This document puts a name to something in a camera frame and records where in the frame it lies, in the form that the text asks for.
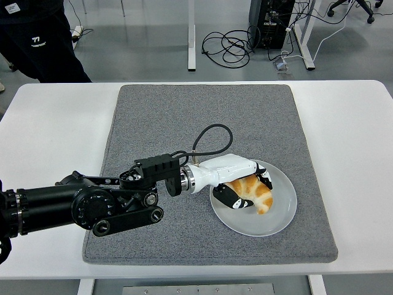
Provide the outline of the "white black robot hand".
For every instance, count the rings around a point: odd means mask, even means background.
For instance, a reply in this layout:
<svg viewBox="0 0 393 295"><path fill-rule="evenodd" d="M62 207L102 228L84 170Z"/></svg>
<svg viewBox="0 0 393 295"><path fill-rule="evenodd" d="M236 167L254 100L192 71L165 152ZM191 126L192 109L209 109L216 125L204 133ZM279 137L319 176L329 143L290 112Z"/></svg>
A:
<svg viewBox="0 0 393 295"><path fill-rule="evenodd" d="M258 214L265 214L273 204L267 169L234 154L185 165L181 168L181 186L192 194L211 186L213 196L231 209L255 206Z"/></svg>

